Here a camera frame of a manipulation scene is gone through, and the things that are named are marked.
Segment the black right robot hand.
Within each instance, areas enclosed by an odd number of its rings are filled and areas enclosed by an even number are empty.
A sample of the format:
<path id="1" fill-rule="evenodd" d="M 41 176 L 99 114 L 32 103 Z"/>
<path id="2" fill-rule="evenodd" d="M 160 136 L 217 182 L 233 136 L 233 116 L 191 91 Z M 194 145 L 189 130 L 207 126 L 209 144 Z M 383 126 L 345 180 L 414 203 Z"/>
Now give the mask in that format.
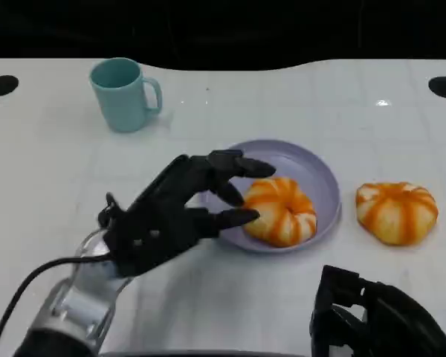
<path id="1" fill-rule="evenodd" d="M 446 334 L 400 289 L 325 265 L 309 327 L 311 354 L 347 346 L 354 356 L 446 356 Z"/>

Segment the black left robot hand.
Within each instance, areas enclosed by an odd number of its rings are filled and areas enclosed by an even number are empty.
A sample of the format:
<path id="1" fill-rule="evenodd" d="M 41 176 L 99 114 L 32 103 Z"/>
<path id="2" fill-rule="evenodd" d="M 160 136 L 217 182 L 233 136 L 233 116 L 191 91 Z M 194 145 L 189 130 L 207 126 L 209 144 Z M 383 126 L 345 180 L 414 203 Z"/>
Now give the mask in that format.
<path id="1" fill-rule="evenodd" d="M 123 210 L 107 194 L 103 240 L 122 277 L 137 277 L 190 250 L 202 239 L 259 218 L 245 208 L 233 177 L 264 179 L 275 167 L 237 149 L 180 155 Z"/>

